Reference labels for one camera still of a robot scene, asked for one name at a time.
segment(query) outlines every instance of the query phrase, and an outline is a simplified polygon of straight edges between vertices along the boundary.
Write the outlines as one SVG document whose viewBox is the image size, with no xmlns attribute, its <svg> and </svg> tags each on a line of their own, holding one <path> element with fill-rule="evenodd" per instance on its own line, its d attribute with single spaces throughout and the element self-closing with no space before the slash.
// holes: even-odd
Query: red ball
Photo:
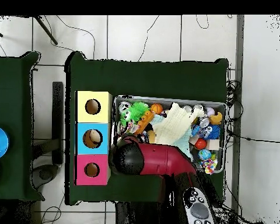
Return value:
<svg viewBox="0 0 280 224">
<path fill-rule="evenodd" d="M 199 138 L 195 143 L 195 148 L 198 150 L 204 149 L 207 146 L 206 140 Z"/>
</svg>

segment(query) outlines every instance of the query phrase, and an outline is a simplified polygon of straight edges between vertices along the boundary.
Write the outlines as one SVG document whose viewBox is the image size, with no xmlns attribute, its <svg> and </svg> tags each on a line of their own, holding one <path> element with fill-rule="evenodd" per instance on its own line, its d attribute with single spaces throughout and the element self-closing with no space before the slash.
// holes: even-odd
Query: button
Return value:
<svg viewBox="0 0 280 224">
<path fill-rule="evenodd" d="M 193 195 L 193 196 L 198 196 L 198 192 L 192 191 L 192 195 Z"/>
<path fill-rule="evenodd" d="M 190 208 L 191 215 L 198 219 L 206 219 L 209 215 L 208 208 L 204 204 L 196 202 Z"/>
<path fill-rule="evenodd" d="M 202 222 L 200 220 L 196 220 L 194 224 L 202 224 Z"/>
<path fill-rule="evenodd" d="M 201 202 L 201 203 L 204 202 L 203 198 L 200 198 L 200 197 L 198 198 L 198 201 Z"/>
<path fill-rule="evenodd" d="M 190 197 L 189 201 L 190 201 L 190 202 L 195 202 L 196 199 L 195 199 L 194 197 Z"/>
<path fill-rule="evenodd" d="M 204 224 L 211 224 L 208 220 L 204 221 Z"/>
</svg>

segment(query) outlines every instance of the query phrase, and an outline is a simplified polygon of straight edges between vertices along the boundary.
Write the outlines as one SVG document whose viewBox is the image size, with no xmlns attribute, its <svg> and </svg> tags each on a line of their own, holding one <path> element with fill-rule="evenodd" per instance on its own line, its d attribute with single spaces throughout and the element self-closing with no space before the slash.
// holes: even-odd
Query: green fuzzy toy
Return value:
<svg viewBox="0 0 280 224">
<path fill-rule="evenodd" d="M 146 111 L 149 111 L 149 106 L 144 102 L 135 102 L 120 116 L 120 121 L 123 126 L 126 126 L 131 120 L 137 123 Z"/>
</svg>

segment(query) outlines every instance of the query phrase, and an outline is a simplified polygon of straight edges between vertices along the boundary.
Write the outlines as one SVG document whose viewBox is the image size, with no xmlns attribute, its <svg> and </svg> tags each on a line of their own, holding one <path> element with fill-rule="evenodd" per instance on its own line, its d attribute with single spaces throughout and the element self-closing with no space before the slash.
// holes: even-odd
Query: yellow block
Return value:
<svg viewBox="0 0 280 224">
<path fill-rule="evenodd" d="M 109 92 L 77 91 L 76 104 L 80 123 L 109 123 L 111 120 L 112 95 Z M 97 106 L 99 111 L 95 114 L 86 111 L 97 109 Z"/>
</svg>

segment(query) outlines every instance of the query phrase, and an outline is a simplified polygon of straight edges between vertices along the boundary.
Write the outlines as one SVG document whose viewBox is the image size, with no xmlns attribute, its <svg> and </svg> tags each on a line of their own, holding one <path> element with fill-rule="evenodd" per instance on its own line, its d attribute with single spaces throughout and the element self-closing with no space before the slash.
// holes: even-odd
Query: white cloth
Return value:
<svg viewBox="0 0 280 224">
<path fill-rule="evenodd" d="M 187 113 L 177 103 L 173 103 L 167 117 L 162 122 L 153 125 L 156 134 L 155 143 L 172 145 L 186 133 L 196 117 L 204 115 L 201 109 L 195 108 L 192 113 Z"/>
</svg>

